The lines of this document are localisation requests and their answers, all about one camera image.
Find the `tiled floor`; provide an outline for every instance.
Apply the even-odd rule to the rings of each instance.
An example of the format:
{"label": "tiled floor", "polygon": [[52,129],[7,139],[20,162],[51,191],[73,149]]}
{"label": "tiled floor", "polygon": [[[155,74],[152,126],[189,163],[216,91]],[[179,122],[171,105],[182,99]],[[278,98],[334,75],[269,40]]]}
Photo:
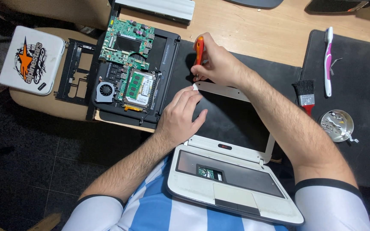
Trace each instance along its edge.
{"label": "tiled floor", "polygon": [[140,145],[141,132],[0,106],[0,227],[25,231],[51,213],[60,230],[83,192],[109,166]]}

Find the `striped shirt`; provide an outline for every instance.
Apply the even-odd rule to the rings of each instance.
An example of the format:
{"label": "striped shirt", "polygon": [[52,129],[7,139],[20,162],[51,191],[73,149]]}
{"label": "striped shirt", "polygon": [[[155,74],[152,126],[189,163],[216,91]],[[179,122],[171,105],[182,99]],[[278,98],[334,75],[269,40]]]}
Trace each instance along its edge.
{"label": "striped shirt", "polygon": [[[131,195],[125,208],[114,197],[82,198],[63,231],[287,231],[283,225],[173,197],[166,187],[169,168],[170,159],[165,158]],[[303,187],[296,192],[295,203],[305,218],[305,224],[298,230],[370,231],[357,189],[326,186],[330,179],[325,180],[328,183],[298,184]]]}

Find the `metal bowl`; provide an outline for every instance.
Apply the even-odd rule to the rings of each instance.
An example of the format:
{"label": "metal bowl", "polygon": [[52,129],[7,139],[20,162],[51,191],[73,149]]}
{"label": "metal bowl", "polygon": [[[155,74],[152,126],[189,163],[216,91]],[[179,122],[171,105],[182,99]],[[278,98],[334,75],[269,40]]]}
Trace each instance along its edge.
{"label": "metal bowl", "polygon": [[319,124],[334,142],[342,142],[349,139],[349,136],[336,126],[330,124],[327,117],[331,118],[336,124],[340,125],[345,131],[352,135],[354,131],[354,121],[351,116],[342,110],[331,110],[325,113],[320,119]]}

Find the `cooling fan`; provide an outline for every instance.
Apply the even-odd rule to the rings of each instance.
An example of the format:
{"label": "cooling fan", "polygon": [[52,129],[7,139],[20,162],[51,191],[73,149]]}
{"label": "cooling fan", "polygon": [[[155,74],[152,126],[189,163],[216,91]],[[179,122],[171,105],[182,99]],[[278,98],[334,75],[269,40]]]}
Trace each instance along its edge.
{"label": "cooling fan", "polygon": [[101,82],[97,86],[96,102],[112,103],[115,87],[108,82]]}

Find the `man's left hand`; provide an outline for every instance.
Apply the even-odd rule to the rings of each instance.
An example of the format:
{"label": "man's left hand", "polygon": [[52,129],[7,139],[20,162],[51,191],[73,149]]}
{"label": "man's left hand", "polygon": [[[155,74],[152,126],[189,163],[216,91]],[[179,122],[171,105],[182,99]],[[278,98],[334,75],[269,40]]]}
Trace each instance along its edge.
{"label": "man's left hand", "polygon": [[202,99],[202,95],[193,89],[193,86],[189,86],[177,92],[162,113],[153,135],[168,145],[170,150],[189,139],[205,122],[207,109],[202,110],[192,122],[195,107]]}

